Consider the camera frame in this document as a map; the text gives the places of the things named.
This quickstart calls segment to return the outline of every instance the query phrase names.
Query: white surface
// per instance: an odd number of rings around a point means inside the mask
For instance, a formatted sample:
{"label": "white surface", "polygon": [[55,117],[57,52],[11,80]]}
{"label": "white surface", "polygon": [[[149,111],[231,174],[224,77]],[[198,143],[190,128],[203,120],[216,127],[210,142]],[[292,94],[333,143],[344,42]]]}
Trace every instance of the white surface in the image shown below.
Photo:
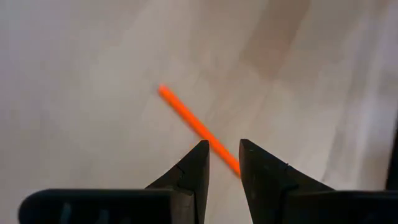
{"label": "white surface", "polygon": [[[2,223],[54,187],[142,188],[199,140],[249,138],[339,189],[382,189],[397,111],[396,1],[2,0]],[[207,223],[249,223],[211,155]]]}

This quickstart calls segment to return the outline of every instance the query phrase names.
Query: orange wire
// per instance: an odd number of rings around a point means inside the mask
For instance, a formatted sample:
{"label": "orange wire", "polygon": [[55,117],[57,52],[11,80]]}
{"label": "orange wire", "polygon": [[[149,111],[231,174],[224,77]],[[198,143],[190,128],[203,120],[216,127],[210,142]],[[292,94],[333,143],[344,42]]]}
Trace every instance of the orange wire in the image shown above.
{"label": "orange wire", "polygon": [[241,176],[239,162],[228,152],[228,150],[214,137],[214,135],[191,113],[188,108],[171,92],[165,85],[158,89],[161,97],[189,124],[189,126],[203,139],[207,139],[213,150],[230,166],[230,168]]}

